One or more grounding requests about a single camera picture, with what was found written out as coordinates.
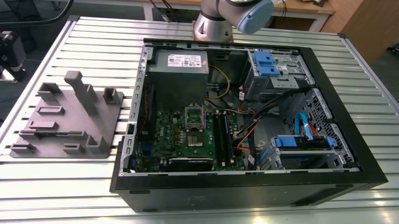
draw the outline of black cable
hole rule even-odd
[[[62,13],[58,15],[56,18],[50,19],[50,20],[43,20],[43,21],[24,21],[24,22],[3,22],[0,23],[2,28],[8,28],[8,27],[31,27],[31,26],[43,26],[48,25],[51,23],[55,23],[62,20],[62,18],[67,15],[70,8],[72,7],[74,0],[68,0],[68,3],[64,7],[64,10]]]
[[[12,97],[12,98],[10,98],[10,99],[0,100],[0,103],[7,102],[7,101],[11,101],[11,100],[18,99],[18,98],[19,98],[19,96],[18,96],[18,97]]]
[[[162,0],[162,1],[163,1],[165,5],[166,5],[166,7],[167,7],[167,10],[170,11],[170,14],[171,14],[173,17],[175,18],[175,21],[179,22],[179,18],[178,18],[177,14],[175,14],[175,9],[174,9],[174,7],[171,6],[171,4],[169,3],[167,0]]]
[[[262,118],[263,114],[269,112],[270,109],[273,109],[274,107],[277,107],[282,101],[285,101],[290,96],[293,96],[294,94],[298,93],[305,93],[309,92],[311,90],[311,87],[305,87],[301,88],[298,90],[289,90],[287,92],[285,92],[282,95],[279,95],[278,97],[275,97],[274,99],[271,99],[270,101],[267,101],[263,106],[261,107],[261,109],[257,110],[251,121],[253,123],[250,123],[250,125],[247,125],[243,130],[241,130],[238,132],[237,135],[241,135],[246,130],[249,130],[250,128],[254,127],[254,125],[258,123],[259,119]]]
[[[165,19],[167,22],[170,22],[171,19],[170,19],[169,15],[162,11],[161,8],[158,8],[158,6],[156,6],[156,4],[154,3],[152,0],[150,0],[150,2],[152,3],[154,7],[156,8],[156,10],[159,11],[159,13],[162,14],[163,19]]]
[[[283,17],[286,17],[287,16],[287,3],[285,0],[283,0],[283,4],[285,4]]]

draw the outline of blue plastic latch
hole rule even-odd
[[[269,51],[255,51],[254,59],[261,76],[281,76],[281,71],[275,68],[275,60]]]
[[[283,143],[282,143],[281,138],[279,137],[275,138],[275,146],[279,148],[279,147],[282,147],[282,145],[283,145]]]
[[[327,137],[327,142],[329,142],[330,148],[334,148],[335,142],[334,142],[334,138],[333,137]]]
[[[283,147],[297,147],[295,137],[293,136],[282,136],[279,137],[283,143]]]
[[[269,152],[269,150],[266,148],[261,154],[259,160],[263,160],[265,156],[267,155],[267,152]]]

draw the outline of aluminum slotted table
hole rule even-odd
[[[127,127],[143,38],[193,39],[191,24],[71,17],[0,128],[0,222],[58,223],[399,223],[399,106],[351,42],[337,34],[234,31],[235,42],[311,47],[363,134],[389,183],[318,206],[135,213],[110,193],[116,145]],[[10,146],[27,124],[43,82],[82,71],[95,90],[124,92],[111,156],[104,160],[15,159]]]

